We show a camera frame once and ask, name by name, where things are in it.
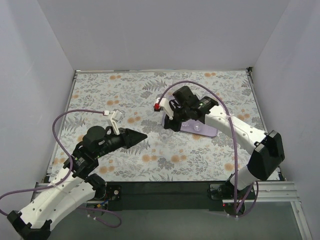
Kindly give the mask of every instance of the cable connector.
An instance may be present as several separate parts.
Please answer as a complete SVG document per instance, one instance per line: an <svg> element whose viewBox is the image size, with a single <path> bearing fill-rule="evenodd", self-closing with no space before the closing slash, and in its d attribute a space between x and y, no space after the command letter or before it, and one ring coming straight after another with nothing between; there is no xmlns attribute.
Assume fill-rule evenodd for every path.
<svg viewBox="0 0 320 240"><path fill-rule="evenodd" d="M106 116L106 121L108 122L109 126L112 126L114 133L116 135L119 135L120 132L116 122L120 120L122 112L119 110L116 110L116 111L105 110L103 112L103 115Z"/></svg>
<svg viewBox="0 0 320 240"><path fill-rule="evenodd" d="M162 98L161 102L159 103L160 97L158 97L153 105L153 109L156 112L159 112L161 109L164 110L165 114L168 115L169 119L172 120L174 119L174 111L172 111L169 100L166 98Z"/></svg>

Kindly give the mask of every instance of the white plastic piece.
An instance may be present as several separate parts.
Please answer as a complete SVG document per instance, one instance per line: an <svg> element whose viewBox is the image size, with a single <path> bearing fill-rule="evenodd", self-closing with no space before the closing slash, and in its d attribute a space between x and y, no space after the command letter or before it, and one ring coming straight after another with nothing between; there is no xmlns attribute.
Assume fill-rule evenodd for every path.
<svg viewBox="0 0 320 240"><path fill-rule="evenodd" d="M238 171L238 185L237 185L237 189L239 191L243 190L246 186L249 186L250 184L252 184L253 182L259 180L258 178L256 178L255 176L253 176L251 174L251 172L249 172L248 167L244 166L243 168L241 168ZM235 176L233 175L232 178L230 179L230 183L232 183L232 185L235 185Z"/></svg>
<svg viewBox="0 0 320 240"><path fill-rule="evenodd" d="M115 114L114 114L114 116L113 116L113 120L117 123L117 122L120 120L122 114L123 114L123 113L122 113L121 111L116 110L116 111L115 111Z"/></svg>
<svg viewBox="0 0 320 240"><path fill-rule="evenodd" d="M157 104L157 103L159 102L159 99L160 99L160 97L158 97L158 98L156 99L156 101L154 102L153 105ZM169 105L169 100L168 100L168 99L162 98L162 99L161 99L161 102L159 103L159 106L160 106L161 108L163 108L165 114L168 115L168 117L169 117L170 120L174 119L174 111L172 111L172 109L171 109L171 107L170 107L170 105Z"/></svg>
<svg viewBox="0 0 320 240"><path fill-rule="evenodd" d="M86 201L95 197L96 191L90 183L82 182L79 186L72 189L69 195L66 195L63 200L55 207L53 212L48 216L47 220L51 220L50 231L52 231L56 225L73 210L79 207Z"/></svg>
<svg viewBox="0 0 320 240"><path fill-rule="evenodd" d="M68 171L69 168L62 167L52 182L55 184L59 182L67 175ZM79 177L74 178L70 174L63 183L58 185L60 189L53 187L44 190L29 205L21 209L21 219L25 223L31 223L32 229L40 229L62 199L81 182L83 182L83 179ZM75 205L74 200L70 198L69 201L71 205Z"/></svg>
<svg viewBox="0 0 320 240"><path fill-rule="evenodd" d="M104 116L106 116L106 121L108 123L109 126L112 126L113 128L113 131L116 135L119 135L120 132L119 132L119 128L117 126L117 123L115 121L115 116L120 114L120 112L117 110L117 111L104 111Z"/></svg>
<svg viewBox="0 0 320 240"><path fill-rule="evenodd" d="M254 128L235 116L231 116L233 123L236 142L241 145L250 155L256 148L255 142L261 142L265 137L265 132ZM210 113L205 115L206 125L214 127L232 138L230 122L222 106L214 106L210 109Z"/></svg>

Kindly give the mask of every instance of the table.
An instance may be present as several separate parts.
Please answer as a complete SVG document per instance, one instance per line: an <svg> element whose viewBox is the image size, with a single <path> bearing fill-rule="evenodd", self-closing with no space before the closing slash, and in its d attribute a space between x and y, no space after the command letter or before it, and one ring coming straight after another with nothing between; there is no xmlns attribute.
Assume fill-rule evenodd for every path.
<svg viewBox="0 0 320 240"><path fill-rule="evenodd" d="M153 103L164 90L181 80L203 84L215 92L230 113L258 129L264 129L252 87L245 70L237 71L125 71L80 72L72 89L68 110L120 110L118 127L130 128L148 138L130 149L120 149L99 159L98 173L105 181L217 181L234 172L233 141L223 133L210 138L186 132L173 132L161 126L162 113ZM187 84L199 97L207 92ZM183 85L172 88L166 95ZM107 126L106 118L94 113L70 113L63 122L62 144L72 152L88 128ZM238 145L239 168L250 155ZM66 154L56 148L48 168L55 177ZM269 180L279 180L275 171Z"/></svg>
<svg viewBox="0 0 320 240"><path fill-rule="evenodd" d="M254 210L236 221L208 210L121 211L119 228L109 228L75 210L52 231L48 240L302 240L289 202L258 202ZM104 214L102 219L117 224Z"/></svg>

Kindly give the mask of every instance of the red object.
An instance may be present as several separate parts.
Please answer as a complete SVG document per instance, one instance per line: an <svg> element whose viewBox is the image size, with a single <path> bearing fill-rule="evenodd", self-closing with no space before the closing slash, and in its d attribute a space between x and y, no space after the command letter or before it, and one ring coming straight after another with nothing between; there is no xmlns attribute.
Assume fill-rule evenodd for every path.
<svg viewBox="0 0 320 240"><path fill-rule="evenodd" d="M156 103L156 104L154 105L154 109L155 109L155 110L159 110L159 109L160 109L159 103Z"/></svg>

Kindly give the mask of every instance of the leaf pattern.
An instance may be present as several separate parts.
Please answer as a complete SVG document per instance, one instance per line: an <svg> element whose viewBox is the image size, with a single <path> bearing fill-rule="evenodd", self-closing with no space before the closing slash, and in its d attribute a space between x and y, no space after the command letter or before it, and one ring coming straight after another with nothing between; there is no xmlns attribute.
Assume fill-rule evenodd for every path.
<svg viewBox="0 0 320 240"><path fill-rule="evenodd" d="M173 132L161 125L163 113L153 104L164 90L181 80L205 85L221 97L229 111L244 122L263 129L259 111L245 71L155 71L79 73L68 110L120 110L118 127L148 135L130 149L120 148L99 158L93 171L106 181L209 181L226 180L234 172L233 141L221 132L209 138ZM186 84L199 97L210 96L193 84ZM182 87L170 89L166 97ZM102 114L73 112L66 116L60 140L71 153L92 126L107 126ZM238 145L238 164L250 156ZM67 158L60 147L54 153L48 174L55 177ZM275 172L269 178L279 179Z"/></svg>
<svg viewBox="0 0 320 240"><path fill-rule="evenodd" d="M63 124L63 129L66 131L75 131L77 128L82 127L85 123L85 120L80 117L68 117L65 119Z"/></svg>
<svg viewBox="0 0 320 240"><path fill-rule="evenodd" d="M167 87L166 82L162 80L159 81L156 79L155 81L147 82L142 89L148 91L157 91L164 87Z"/></svg>

